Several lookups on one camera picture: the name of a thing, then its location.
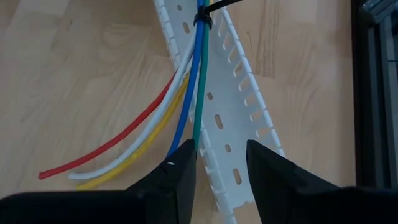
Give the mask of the black zip tie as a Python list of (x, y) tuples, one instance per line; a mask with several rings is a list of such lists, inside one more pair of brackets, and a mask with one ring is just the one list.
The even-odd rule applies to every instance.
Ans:
[(197, 0), (197, 13), (195, 14), (193, 23), (196, 24), (198, 21), (202, 21), (208, 24), (209, 29), (212, 29), (213, 21), (210, 17), (210, 13), (239, 1), (242, 0), (220, 0), (206, 6), (204, 0)]

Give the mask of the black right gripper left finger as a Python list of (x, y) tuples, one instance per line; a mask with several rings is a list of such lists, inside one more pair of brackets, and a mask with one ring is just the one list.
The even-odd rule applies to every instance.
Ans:
[(0, 200), (0, 224), (190, 224), (195, 141), (125, 190), (25, 192)]

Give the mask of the black aluminium table frame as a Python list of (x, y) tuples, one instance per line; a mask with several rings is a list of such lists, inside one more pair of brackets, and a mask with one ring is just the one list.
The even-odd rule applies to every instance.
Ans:
[(356, 183), (398, 188), (398, 0), (351, 0)]

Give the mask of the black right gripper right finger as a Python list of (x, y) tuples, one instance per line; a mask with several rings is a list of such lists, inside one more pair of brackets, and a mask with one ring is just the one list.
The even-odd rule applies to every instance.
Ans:
[(339, 187), (255, 140), (246, 161), (262, 224), (398, 224), (398, 189)]

